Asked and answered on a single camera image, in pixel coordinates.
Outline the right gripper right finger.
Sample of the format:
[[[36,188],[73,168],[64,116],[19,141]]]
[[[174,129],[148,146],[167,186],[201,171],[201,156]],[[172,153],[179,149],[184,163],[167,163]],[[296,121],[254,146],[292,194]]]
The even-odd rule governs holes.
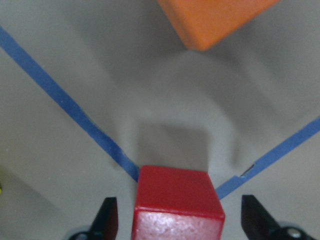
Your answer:
[[[254,195],[241,198],[241,227],[249,240],[313,240],[299,227],[281,226]]]

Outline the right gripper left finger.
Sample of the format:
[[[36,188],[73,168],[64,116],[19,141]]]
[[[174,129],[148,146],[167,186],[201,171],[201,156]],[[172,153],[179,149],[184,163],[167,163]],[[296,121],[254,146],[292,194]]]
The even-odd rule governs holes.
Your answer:
[[[69,240],[115,240],[118,233],[118,204],[116,197],[106,197],[90,228],[69,237]]]

